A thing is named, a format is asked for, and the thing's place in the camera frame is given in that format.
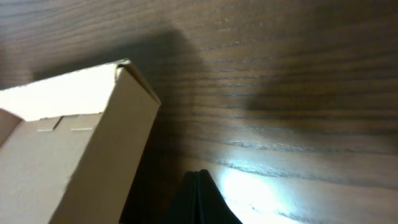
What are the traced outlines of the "brown cardboard box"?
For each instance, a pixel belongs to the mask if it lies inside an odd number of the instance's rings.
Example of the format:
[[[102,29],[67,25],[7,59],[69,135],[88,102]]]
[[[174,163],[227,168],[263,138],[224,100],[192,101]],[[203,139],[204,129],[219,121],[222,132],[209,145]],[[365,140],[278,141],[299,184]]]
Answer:
[[[1,91],[1,222],[119,223],[160,107],[128,60]]]

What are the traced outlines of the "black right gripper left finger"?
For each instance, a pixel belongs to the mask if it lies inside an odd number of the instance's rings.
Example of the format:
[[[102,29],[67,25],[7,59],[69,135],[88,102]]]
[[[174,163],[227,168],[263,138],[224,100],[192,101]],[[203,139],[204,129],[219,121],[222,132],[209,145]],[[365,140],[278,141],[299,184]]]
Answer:
[[[197,182],[193,171],[185,173],[180,182],[177,193],[170,204],[162,223],[166,224],[194,224],[197,205]]]

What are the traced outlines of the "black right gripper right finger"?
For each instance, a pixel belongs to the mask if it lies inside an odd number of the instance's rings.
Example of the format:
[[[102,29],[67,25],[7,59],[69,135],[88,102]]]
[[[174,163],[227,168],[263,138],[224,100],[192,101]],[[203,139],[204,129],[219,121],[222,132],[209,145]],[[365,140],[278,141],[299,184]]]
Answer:
[[[242,224],[230,210],[210,173],[202,169],[196,174],[196,223]]]

